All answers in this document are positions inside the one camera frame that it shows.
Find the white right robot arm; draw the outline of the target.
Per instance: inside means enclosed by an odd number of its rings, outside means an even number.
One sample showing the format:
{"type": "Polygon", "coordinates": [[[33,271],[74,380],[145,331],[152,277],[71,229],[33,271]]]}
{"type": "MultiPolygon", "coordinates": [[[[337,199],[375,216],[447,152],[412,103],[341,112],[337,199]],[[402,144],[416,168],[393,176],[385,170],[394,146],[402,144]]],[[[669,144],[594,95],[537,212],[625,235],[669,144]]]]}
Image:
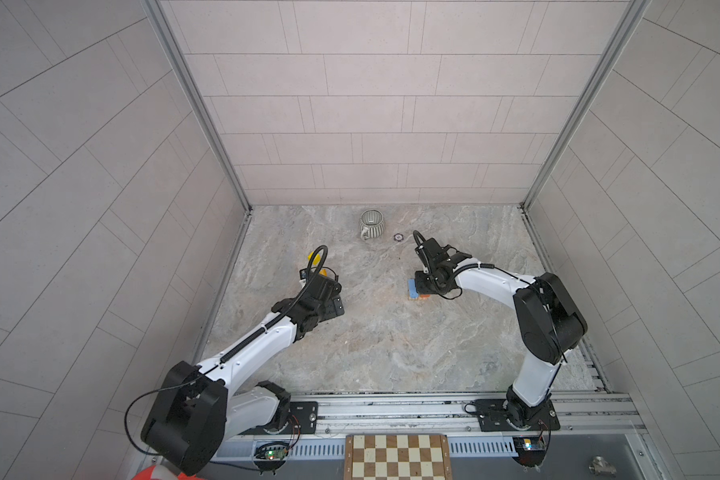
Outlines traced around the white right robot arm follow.
{"type": "Polygon", "coordinates": [[[562,280],[546,272],[522,276],[474,259],[451,245],[440,245],[413,232],[415,252],[423,268],[409,282],[412,297],[437,295],[453,300],[456,290],[470,290],[512,308],[527,353],[520,373],[498,406],[475,402],[472,415],[528,430],[557,429],[552,416],[551,387],[566,359],[587,333],[588,325],[562,280]]]}

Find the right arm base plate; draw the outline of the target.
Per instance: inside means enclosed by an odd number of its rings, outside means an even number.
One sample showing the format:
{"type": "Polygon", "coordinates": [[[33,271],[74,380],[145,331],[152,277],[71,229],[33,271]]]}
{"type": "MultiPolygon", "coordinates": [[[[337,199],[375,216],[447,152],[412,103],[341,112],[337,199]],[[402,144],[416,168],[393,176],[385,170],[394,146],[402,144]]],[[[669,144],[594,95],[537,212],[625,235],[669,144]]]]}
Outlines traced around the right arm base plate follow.
{"type": "Polygon", "coordinates": [[[559,418],[548,395],[539,405],[528,406],[519,398],[477,399],[464,407],[475,416],[482,432],[557,431],[559,418]]]}

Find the light blue rectangular block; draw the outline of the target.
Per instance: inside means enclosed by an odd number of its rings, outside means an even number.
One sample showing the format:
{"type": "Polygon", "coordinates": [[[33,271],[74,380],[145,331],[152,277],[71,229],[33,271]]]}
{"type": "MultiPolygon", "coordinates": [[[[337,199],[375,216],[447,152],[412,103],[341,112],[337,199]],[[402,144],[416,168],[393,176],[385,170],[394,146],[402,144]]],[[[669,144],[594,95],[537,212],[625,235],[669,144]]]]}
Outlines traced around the light blue rectangular block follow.
{"type": "Polygon", "coordinates": [[[409,279],[409,280],[407,281],[407,285],[408,285],[408,291],[409,291],[409,298],[410,298],[411,300],[418,299],[418,298],[419,298],[419,294],[418,294],[417,289],[416,289],[415,280],[414,280],[414,279],[409,279]]]}

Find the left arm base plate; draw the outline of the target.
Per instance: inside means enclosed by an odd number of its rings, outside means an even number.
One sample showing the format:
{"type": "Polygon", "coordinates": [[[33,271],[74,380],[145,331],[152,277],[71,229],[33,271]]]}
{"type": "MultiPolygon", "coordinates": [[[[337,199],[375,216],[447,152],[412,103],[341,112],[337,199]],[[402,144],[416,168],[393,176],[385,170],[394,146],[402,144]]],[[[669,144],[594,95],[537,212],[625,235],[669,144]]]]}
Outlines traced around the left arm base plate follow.
{"type": "Polygon", "coordinates": [[[243,432],[243,435],[291,435],[294,429],[304,434],[314,434],[318,419],[319,405],[314,401],[291,402],[285,424],[280,429],[274,427],[254,427],[243,432]]]}

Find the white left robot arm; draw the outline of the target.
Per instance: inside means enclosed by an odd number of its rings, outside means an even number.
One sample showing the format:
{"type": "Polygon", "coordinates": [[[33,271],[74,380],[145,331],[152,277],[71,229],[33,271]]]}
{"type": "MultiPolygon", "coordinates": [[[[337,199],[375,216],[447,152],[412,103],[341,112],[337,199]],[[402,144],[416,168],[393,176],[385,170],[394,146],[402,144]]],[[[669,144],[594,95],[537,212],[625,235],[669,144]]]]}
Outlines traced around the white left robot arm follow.
{"type": "Polygon", "coordinates": [[[240,340],[197,365],[185,361],[174,365],[154,390],[140,433],[150,454],[193,475],[229,438],[257,428],[284,429],[290,417],[289,392],[271,381],[247,392],[240,388],[318,324],[343,315],[341,290],[337,280],[315,273],[295,297],[277,302],[240,340]]]}

